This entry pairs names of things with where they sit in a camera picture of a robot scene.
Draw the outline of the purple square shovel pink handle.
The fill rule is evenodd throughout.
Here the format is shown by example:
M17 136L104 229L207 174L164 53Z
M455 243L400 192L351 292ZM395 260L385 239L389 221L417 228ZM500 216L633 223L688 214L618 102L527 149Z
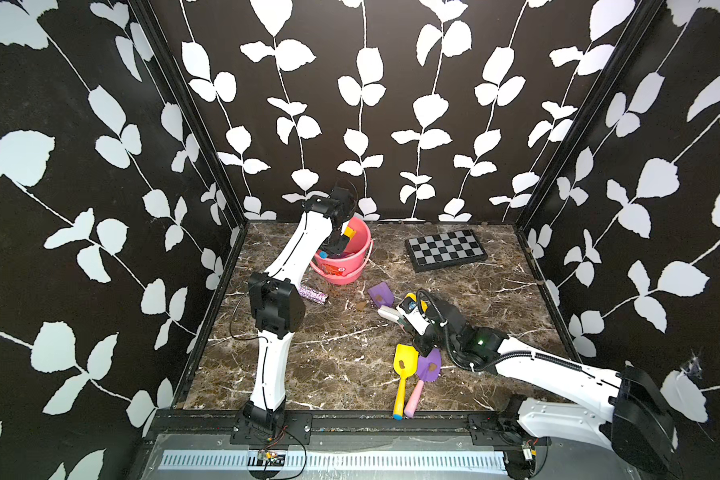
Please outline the purple square shovel pink handle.
M393 307L395 305L395 295L386 282L380 282L370 287L368 295L377 309L383 306Z

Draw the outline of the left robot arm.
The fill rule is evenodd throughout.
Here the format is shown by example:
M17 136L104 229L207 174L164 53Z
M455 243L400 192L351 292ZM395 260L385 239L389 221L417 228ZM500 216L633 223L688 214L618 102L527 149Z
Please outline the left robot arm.
M264 271L254 272L248 279L258 360L254 387L242 416L270 435L278 434L285 422L288 354L306 312L298 287L318 251L340 254L345 250L349 243L345 230L356 206L356 195L339 186L327 197L306 199L284 249Z

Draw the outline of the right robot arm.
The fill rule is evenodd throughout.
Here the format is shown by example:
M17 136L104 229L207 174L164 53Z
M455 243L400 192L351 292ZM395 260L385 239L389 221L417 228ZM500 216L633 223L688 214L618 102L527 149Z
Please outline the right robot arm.
M587 443L643 472L677 474L670 405L645 371L588 366L500 330L473 327L455 305L426 290L406 295L397 310L420 356L439 350L463 371L518 380L559 396L557 402L514 396L494 423L501 433Z

